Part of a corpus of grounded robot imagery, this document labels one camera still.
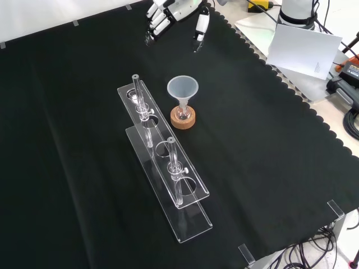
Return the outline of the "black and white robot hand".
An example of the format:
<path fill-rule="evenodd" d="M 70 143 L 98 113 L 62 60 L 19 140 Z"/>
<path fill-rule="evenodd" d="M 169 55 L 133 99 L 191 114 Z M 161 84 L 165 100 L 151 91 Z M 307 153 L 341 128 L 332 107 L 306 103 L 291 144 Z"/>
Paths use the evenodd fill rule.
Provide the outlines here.
<path fill-rule="evenodd" d="M 204 43 L 210 22 L 210 11 L 203 1 L 152 1 L 152 5 L 146 12 L 148 28 L 145 33 L 145 44 L 152 45 L 173 24 L 189 18 L 195 12 L 199 13 L 193 37 L 193 51 L 197 53 Z"/>

